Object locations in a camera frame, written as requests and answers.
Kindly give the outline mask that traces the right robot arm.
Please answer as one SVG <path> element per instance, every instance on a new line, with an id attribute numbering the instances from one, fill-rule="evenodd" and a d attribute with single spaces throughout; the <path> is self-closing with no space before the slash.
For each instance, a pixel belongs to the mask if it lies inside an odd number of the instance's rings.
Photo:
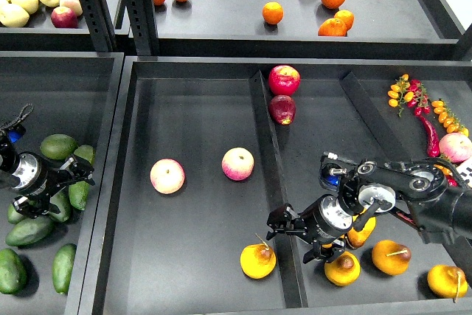
<path id="1" fill-rule="evenodd" d="M 319 183 L 328 192 L 305 210 L 295 212 L 284 204 L 267 220 L 268 240 L 283 234 L 311 246 L 304 263 L 332 263 L 344 253 L 350 230 L 360 232 L 369 219 L 385 213 L 415 229 L 424 243 L 471 237 L 471 189 L 443 159 L 380 165 L 325 152 Z"/>

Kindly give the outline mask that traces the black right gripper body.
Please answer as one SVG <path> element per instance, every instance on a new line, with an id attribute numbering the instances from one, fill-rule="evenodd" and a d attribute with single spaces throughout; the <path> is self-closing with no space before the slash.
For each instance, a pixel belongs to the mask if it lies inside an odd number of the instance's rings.
<path id="1" fill-rule="evenodd" d="M 353 227 L 353 217 L 345 212 L 334 195 L 323 195 L 300 217 L 305 222 L 306 236 L 337 238 Z"/>

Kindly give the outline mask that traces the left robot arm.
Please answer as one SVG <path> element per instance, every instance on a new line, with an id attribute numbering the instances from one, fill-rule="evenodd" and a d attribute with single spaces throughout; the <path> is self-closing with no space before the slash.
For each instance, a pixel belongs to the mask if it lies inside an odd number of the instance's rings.
<path id="1" fill-rule="evenodd" d="M 17 194 L 12 201 L 16 212 L 37 218 L 60 212 L 50 199 L 65 187 L 81 181 L 93 186 L 95 182 L 92 164 L 75 154 L 55 165 L 36 153 L 16 151 L 14 143 L 26 132 L 22 122 L 32 110 L 33 105 L 26 104 L 14 120 L 1 126 L 1 188 Z"/>

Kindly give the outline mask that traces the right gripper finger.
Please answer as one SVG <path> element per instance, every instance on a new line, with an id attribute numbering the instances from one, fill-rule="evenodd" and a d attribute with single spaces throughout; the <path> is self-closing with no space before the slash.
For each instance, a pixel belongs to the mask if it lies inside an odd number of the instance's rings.
<path id="1" fill-rule="evenodd" d="M 270 229 L 266 234 L 266 240 L 271 240 L 279 234 L 296 236 L 301 239 L 306 236 L 305 222 L 290 204 L 283 204 L 272 210 L 268 214 L 266 224 Z"/>
<path id="2" fill-rule="evenodd" d="M 311 245 L 311 250 L 303 255 L 302 262 L 304 264 L 313 260 L 332 263 L 339 258 L 346 249 L 346 240 L 343 235 L 337 238 L 304 236 L 302 240 Z"/>

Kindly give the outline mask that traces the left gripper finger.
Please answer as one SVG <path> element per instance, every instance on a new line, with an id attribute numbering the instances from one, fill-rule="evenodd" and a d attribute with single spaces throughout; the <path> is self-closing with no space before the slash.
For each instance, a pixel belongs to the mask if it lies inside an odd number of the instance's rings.
<path id="1" fill-rule="evenodd" d="M 84 181 L 94 186 L 93 172 L 94 168 L 88 160 L 72 154 L 59 167 L 59 185 L 69 186 Z"/>
<path id="2" fill-rule="evenodd" d="M 59 214 L 60 208 L 51 202 L 52 198 L 57 194 L 19 195 L 13 199 L 13 207 L 16 212 L 28 218 L 37 218 L 40 215 L 47 215 L 49 213 Z"/>

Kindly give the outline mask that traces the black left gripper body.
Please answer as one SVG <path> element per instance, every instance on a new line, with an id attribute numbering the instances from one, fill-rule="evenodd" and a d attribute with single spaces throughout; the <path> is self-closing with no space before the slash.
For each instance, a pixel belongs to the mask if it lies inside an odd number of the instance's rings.
<path id="1" fill-rule="evenodd" d="M 19 183 L 14 187 L 18 196 L 15 207 L 48 207 L 50 198 L 60 192 L 72 177 L 69 158 L 63 163 L 50 162 L 37 154 L 19 154 L 14 176 Z"/>

